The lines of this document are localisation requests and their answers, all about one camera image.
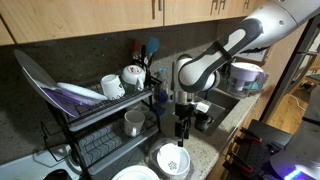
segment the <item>sink basin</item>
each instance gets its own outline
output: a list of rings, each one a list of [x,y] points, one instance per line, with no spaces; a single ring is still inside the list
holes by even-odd
[[[197,97],[203,99],[205,97],[205,92],[199,92]],[[219,89],[209,91],[207,100],[212,104],[206,114],[213,118],[213,122],[200,132],[210,136],[240,100]]]

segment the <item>kitchen wall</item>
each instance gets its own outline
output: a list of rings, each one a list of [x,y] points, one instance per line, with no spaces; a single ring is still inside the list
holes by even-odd
[[[0,164],[31,154],[44,147],[40,122],[49,131],[59,128],[45,101],[24,78],[13,55],[20,49],[40,64],[56,82],[81,84],[109,73],[120,73],[131,63],[133,40],[147,43],[159,38],[160,48],[151,67],[153,72],[171,63],[183,53],[199,55],[217,38],[219,23],[234,26],[241,19],[213,21],[179,26],[101,34],[32,44],[0,47]],[[62,135],[50,138],[50,144],[65,141]]]

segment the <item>tile backsplash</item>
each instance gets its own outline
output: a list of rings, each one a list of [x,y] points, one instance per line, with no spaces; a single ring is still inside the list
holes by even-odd
[[[225,24],[233,26],[235,21],[240,19]],[[183,53],[199,55],[218,37],[220,24],[211,21],[0,47],[0,164],[44,149],[41,121],[50,132],[59,130],[45,101],[24,78],[14,49],[28,54],[56,82],[81,84],[120,73],[131,63],[133,40],[147,44],[153,36],[159,38],[160,48],[151,71],[165,66],[171,76],[171,63]],[[58,135],[51,142],[65,139]]]

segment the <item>cable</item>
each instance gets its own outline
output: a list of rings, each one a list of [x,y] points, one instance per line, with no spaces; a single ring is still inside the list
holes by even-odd
[[[293,95],[291,95],[291,94],[290,94],[290,96],[291,96],[293,99],[295,99],[295,100],[296,100],[298,107],[299,107],[302,111],[304,111],[304,112],[305,112],[306,110],[305,110],[303,107],[301,107],[301,106],[300,106],[300,104],[299,104],[299,100],[298,100],[296,97],[294,97]]]

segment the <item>black metal dish rack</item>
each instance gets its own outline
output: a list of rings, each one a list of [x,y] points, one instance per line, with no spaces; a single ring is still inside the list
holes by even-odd
[[[74,104],[79,117],[71,117],[47,103],[72,149],[72,157],[80,165],[85,177],[90,178],[95,175],[160,131],[159,116],[152,113],[153,88],[160,84],[161,81],[158,79],[147,77],[142,91],[136,91],[116,100],[101,101],[92,108]],[[103,94],[100,81],[82,86]],[[139,101],[151,111],[145,113],[146,120],[140,134],[129,137],[123,131],[122,117],[126,107]],[[47,138],[48,135],[56,133],[49,133],[43,123],[41,126],[45,134],[46,148],[50,151]]]

